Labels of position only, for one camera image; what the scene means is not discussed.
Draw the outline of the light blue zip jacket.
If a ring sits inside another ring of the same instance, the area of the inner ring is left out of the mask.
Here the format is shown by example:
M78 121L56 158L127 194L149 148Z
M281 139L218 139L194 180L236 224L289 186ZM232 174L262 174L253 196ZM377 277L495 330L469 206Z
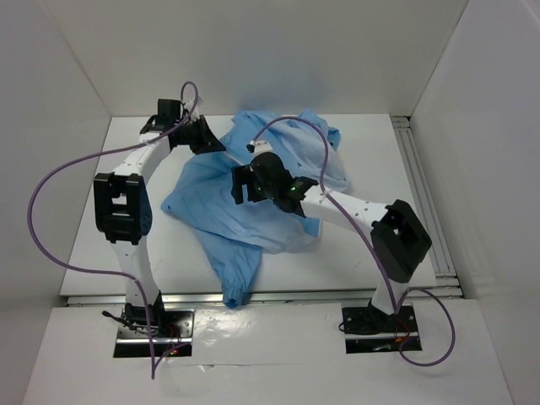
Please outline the light blue zip jacket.
M194 229L229 308L247 302L263 253L303 251L320 235L318 219L285 213L268 200L235 203L231 170L251 161L246 145L256 134L272 145L292 176L322 177L326 186L340 192L350 187L337 155L341 133L314 111L287 121L271 111L238 111L232 122L220 139L226 152L191 158L161 204L165 213Z

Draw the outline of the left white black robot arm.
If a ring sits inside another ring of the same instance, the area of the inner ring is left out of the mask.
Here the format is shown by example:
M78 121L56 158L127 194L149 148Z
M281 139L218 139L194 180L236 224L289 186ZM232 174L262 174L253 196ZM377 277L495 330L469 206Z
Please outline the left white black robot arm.
M94 177L96 227L127 276L125 323L149 337L165 330L167 315L149 261L153 213L147 183L177 146L187 146L194 154L225 151L197 104L195 99L158 100L157 113L140 130L136 148L113 171Z

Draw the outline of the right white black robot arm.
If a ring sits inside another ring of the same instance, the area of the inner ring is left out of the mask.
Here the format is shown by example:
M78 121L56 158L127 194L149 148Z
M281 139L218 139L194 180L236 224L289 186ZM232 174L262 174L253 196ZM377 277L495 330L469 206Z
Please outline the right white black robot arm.
M311 178L294 177L272 152L259 154L248 165L236 166L231 175L231 195L237 204L268 200L285 213L357 232L382 276L369 303L370 325L385 331L396 323L412 276L432 246L407 202L368 202L325 188Z

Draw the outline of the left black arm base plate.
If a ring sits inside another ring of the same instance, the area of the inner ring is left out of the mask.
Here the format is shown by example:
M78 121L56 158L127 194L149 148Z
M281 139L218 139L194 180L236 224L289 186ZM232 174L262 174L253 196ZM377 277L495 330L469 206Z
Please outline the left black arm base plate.
M121 343L145 343L148 341L148 325L144 314L129 319L125 312L119 316L121 322L116 340ZM193 309L166 310L160 321L151 320L150 328L155 343L190 342L193 336L195 311Z

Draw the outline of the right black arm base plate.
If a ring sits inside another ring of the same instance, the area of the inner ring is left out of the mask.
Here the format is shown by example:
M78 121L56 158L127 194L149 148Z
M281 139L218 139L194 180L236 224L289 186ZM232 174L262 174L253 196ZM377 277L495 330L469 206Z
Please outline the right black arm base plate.
M402 306L397 315L386 315L371 306L342 308L342 330L347 334L375 336L382 333L418 331L411 305Z

